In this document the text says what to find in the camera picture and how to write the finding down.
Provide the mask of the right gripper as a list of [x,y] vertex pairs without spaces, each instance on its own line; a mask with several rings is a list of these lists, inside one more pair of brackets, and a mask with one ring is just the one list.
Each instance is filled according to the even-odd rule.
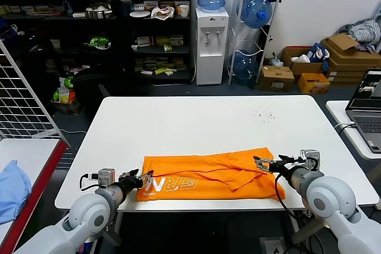
[[278,173],[284,178],[291,178],[294,172],[294,167],[288,168],[286,164],[293,164],[298,162],[297,158],[287,155],[279,155],[280,161],[272,161],[269,159],[262,159],[259,156],[253,156],[255,164],[258,169],[267,173]]

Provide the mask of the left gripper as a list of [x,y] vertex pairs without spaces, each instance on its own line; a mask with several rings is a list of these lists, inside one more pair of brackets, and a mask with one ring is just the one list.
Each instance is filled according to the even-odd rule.
[[131,192],[133,189],[144,188],[151,181],[154,170],[150,170],[137,177],[138,172],[138,169],[134,169],[120,174],[118,184],[123,192]]

